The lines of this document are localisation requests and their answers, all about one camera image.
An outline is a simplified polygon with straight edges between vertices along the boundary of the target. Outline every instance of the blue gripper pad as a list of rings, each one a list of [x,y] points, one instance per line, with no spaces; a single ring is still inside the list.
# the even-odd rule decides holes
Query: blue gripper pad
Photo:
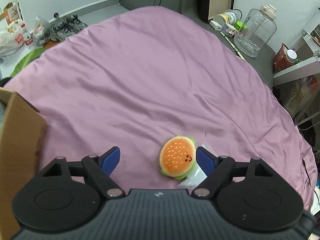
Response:
[[[100,165],[102,171],[110,176],[113,170],[116,168],[120,161],[120,149],[119,147],[112,147],[104,155],[99,157],[98,164]]]
[[[214,156],[202,146],[198,147],[196,150],[196,161],[207,176],[209,176],[219,164],[218,157]]]

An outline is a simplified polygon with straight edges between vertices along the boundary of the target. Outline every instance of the burger plush toy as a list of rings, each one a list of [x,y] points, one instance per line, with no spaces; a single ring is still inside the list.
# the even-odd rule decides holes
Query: burger plush toy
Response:
[[[183,179],[196,163],[195,140],[185,136],[170,139],[161,149],[159,162],[163,175]]]

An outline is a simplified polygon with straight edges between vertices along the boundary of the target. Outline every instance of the clear water jug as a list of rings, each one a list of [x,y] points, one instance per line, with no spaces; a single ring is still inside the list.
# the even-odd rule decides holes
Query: clear water jug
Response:
[[[239,32],[234,37],[235,45],[249,57],[257,57],[263,46],[276,32],[276,8],[263,5],[251,9]]]

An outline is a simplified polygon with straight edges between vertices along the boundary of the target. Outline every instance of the green object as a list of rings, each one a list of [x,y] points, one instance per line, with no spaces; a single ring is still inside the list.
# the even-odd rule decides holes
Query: green object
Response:
[[[27,55],[24,56],[22,60],[16,65],[13,72],[11,73],[10,77],[14,77],[16,74],[18,74],[24,67],[26,67],[31,61],[33,61],[36,58],[39,58],[40,55],[45,51],[45,48],[39,48],[31,51]]]
[[[237,21],[236,22],[236,24],[235,24],[235,28],[236,28],[236,30],[240,30],[240,28],[242,27],[242,25],[243,25],[243,22],[239,22],[239,21]]]
[[[191,137],[189,137],[189,136],[186,136],[186,137],[188,137],[192,142],[193,142],[193,144],[194,145],[196,145],[196,140],[195,139],[193,139],[193,138],[191,138]],[[193,165],[191,166],[191,168],[190,168],[190,170],[188,170],[185,174],[183,174],[183,175],[181,175],[181,176],[178,176],[178,177],[174,177],[175,179],[184,179],[185,178],[185,176],[191,171],[191,170],[193,170],[193,168],[194,168],[194,166],[196,165],[196,161],[193,163]],[[162,175],[164,175],[164,176],[167,176],[167,177],[171,177],[171,176],[168,176],[168,174],[166,174],[163,170],[161,170],[161,174]]]
[[[302,60],[297,58],[296,61],[294,62],[294,64],[298,64],[300,62],[302,62]]]

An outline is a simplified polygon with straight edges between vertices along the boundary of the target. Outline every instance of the cable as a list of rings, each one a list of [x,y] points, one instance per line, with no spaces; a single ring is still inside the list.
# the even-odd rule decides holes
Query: cable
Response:
[[[239,9],[233,9],[234,11],[239,11],[240,13],[241,13],[241,17],[240,17],[240,19],[239,20],[241,20],[241,18],[242,18],[242,11],[240,11]]]
[[[314,126],[316,126],[318,123],[320,123],[320,121],[319,122],[317,122],[316,124],[314,124],[314,125],[311,125],[310,127],[308,127],[308,128],[306,128],[306,129],[300,129],[299,127],[299,130],[300,131],[305,131],[305,130],[308,130],[308,129],[310,129],[311,127],[314,127]]]
[[[296,125],[299,126],[299,125],[305,123],[306,121],[309,121],[310,119],[316,117],[316,116],[319,115],[319,114],[320,114],[320,111],[318,111],[318,112],[316,112],[315,114],[310,115],[309,117],[303,119],[302,121],[298,122]]]
[[[320,206],[320,201],[319,201],[319,197],[318,197],[318,194],[317,194],[316,190],[315,190],[315,189],[313,189],[313,192],[316,194],[317,199],[318,199],[318,204],[319,204],[319,206]]]
[[[308,180],[309,180],[309,184],[310,184],[310,186],[312,187],[312,185],[311,185],[311,179],[310,179],[310,177],[309,177],[309,173],[308,173],[308,171],[307,171],[306,162],[304,161],[304,159],[302,159],[302,164],[303,164],[303,167],[304,167],[304,169],[305,169],[305,171],[306,171],[306,174],[307,174],[307,177],[308,177]]]

